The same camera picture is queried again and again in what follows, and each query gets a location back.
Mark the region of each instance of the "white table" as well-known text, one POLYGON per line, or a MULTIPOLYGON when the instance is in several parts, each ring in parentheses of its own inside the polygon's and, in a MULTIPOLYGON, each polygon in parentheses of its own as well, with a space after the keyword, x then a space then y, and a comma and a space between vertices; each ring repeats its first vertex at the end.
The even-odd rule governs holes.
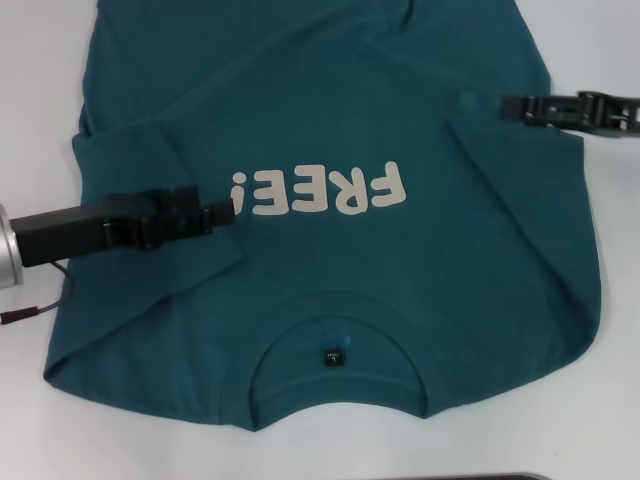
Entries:
MULTIPOLYGON (((557 91, 640 97, 638 0, 520 5, 557 91)), ((70 138, 94 16, 90 0, 0 1, 0 202, 12 217, 78 202, 70 138)), ((640 140, 588 138, 586 162, 604 315, 595 345, 572 366, 427 421, 332 405, 251 434, 52 389, 41 374, 53 315, 43 315, 0 329, 0 478, 640 478, 640 140)), ((61 282, 51 267, 29 269, 25 286, 0 292, 0 309, 47 304, 61 282)))

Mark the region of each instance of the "black cable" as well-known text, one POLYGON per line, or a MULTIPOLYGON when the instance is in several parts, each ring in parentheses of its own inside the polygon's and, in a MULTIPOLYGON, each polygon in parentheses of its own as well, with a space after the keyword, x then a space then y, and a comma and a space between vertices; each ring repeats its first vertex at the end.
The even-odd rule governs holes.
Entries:
POLYGON ((16 310, 14 312, 4 312, 0 314, 0 325, 9 325, 10 323, 18 322, 26 318, 35 317, 36 315, 40 315, 41 313, 50 312, 51 310, 58 308, 71 300, 71 297, 73 297, 73 292, 75 290, 73 275, 71 275, 71 272, 69 270, 67 270, 57 262, 51 262, 51 265, 64 273, 64 276, 69 281, 66 294, 57 302, 54 302, 51 305, 43 308, 31 307, 22 310, 16 310))
POLYGON ((69 300, 71 300, 71 297, 73 297, 73 292, 75 290, 75 284, 73 282, 73 275, 71 275, 71 272, 69 270, 67 270, 66 268, 64 268, 62 265, 60 265, 58 262, 51 262, 51 265, 53 265, 58 270, 60 270, 62 273, 64 273, 64 276, 67 277, 67 280, 69 281, 69 284, 68 284, 69 286, 67 288, 67 292, 66 292, 66 295, 64 297, 61 297, 60 300, 58 300, 55 303, 52 303, 51 305, 49 305, 47 307, 39 308, 38 309, 38 314, 45 313, 45 312, 50 312, 51 310, 53 310, 55 308, 58 308, 58 307, 64 305, 65 303, 68 303, 69 300))

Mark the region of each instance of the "teal t-shirt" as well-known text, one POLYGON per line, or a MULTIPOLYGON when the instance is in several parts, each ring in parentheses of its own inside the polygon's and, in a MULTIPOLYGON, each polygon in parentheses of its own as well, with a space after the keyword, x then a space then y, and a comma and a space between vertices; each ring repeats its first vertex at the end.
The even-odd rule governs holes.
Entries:
POLYGON ((100 0, 83 202, 196 184, 237 224, 73 260, 45 378, 258 430, 567 365, 600 315, 583 142, 498 113, 549 88, 513 0, 100 0))

